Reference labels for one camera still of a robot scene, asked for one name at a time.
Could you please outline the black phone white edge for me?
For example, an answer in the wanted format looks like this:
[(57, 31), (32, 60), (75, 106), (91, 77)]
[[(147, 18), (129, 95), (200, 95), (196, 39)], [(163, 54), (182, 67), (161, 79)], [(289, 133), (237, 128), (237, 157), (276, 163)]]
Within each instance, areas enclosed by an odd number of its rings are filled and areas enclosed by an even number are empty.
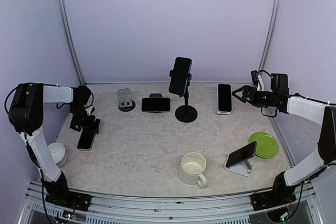
[(93, 146), (95, 134), (90, 131), (82, 131), (77, 149), (82, 151), (90, 151)]

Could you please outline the grey round-base phone stand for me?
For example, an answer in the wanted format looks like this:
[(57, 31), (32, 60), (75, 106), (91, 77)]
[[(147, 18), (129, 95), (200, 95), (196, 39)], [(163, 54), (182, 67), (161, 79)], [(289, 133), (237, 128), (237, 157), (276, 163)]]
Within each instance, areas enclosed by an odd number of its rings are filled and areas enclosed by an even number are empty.
[(135, 108), (135, 102), (132, 100), (131, 90), (129, 88), (119, 89), (118, 108), (122, 112), (129, 112)]

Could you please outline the black phone blue edge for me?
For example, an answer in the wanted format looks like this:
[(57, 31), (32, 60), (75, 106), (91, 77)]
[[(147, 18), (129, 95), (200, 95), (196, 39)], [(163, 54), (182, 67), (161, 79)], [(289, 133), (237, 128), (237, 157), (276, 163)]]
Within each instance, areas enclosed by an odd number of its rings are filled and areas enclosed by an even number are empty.
[(173, 70), (170, 71), (169, 93), (183, 96), (189, 80), (192, 59), (177, 57), (174, 62)]

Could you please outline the black phone landscape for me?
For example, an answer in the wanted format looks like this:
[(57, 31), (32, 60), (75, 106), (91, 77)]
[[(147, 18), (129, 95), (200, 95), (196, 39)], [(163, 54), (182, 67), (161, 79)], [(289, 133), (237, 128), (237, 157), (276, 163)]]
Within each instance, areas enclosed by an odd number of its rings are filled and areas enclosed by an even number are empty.
[(170, 98), (143, 98), (141, 110), (143, 112), (168, 112), (170, 110)]

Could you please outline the dark grey phone stand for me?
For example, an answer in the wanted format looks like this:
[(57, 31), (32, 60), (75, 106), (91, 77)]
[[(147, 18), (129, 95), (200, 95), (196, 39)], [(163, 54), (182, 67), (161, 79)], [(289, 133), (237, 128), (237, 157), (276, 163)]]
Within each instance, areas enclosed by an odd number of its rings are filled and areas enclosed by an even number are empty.
[(160, 93), (151, 93), (148, 97), (147, 107), (149, 113), (161, 113), (163, 111), (164, 104), (163, 95)]

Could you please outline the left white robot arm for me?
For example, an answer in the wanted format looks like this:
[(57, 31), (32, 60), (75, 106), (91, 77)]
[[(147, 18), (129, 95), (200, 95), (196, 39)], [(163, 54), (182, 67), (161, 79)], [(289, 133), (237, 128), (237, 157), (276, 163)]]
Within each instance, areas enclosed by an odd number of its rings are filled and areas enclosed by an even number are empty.
[(72, 114), (70, 128), (80, 132), (78, 147), (88, 150), (99, 133), (100, 120), (95, 117), (94, 95), (87, 86), (76, 88), (56, 84), (20, 83), (11, 92), (13, 99), (5, 107), (9, 122), (26, 145), (31, 161), (40, 171), (41, 182), (47, 190), (47, 200), (64, 206), (75, 201), (64, 173), (56, 165), (43, 131), (44, 104), (57, 108), (68, 105)]

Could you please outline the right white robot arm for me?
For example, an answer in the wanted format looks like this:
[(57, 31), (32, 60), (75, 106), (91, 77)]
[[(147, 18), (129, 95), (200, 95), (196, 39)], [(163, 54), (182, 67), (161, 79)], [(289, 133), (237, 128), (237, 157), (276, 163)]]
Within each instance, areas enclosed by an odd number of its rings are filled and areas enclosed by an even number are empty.
[(257, 108), (271, 107), (276, 112), (292, 115), (275, 120), (296, 163), (276, 176), (272, 190), (252, 195), (254, 208), (278, 206), (294, 200), (295, 188), (322, 173), (335, 164), (335, 105), (290, 94), (287, 84), (272, 84), (270, 91), (245, 85), (233, 96)]

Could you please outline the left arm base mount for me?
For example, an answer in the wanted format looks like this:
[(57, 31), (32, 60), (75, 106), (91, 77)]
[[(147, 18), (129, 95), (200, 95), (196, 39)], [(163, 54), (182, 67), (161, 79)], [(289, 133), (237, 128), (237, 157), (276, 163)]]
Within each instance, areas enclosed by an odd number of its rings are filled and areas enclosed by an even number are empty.
[(66, 195), (54, 193), (48, 194), (45, 198), (45, 201), (57, 206), (87, 212), (91, 203), (91, 195), (78, 193), (75, 191), (70, 191)]

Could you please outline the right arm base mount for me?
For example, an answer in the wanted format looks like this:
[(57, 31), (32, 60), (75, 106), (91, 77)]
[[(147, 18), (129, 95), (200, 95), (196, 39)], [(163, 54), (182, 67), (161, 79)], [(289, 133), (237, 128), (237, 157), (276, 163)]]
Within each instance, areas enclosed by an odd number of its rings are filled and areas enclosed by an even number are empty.
[(255, 192), (251, 196), (254, 211), (273, 208), (296, 201), (295, 194), (278, 195), (272, 191)]

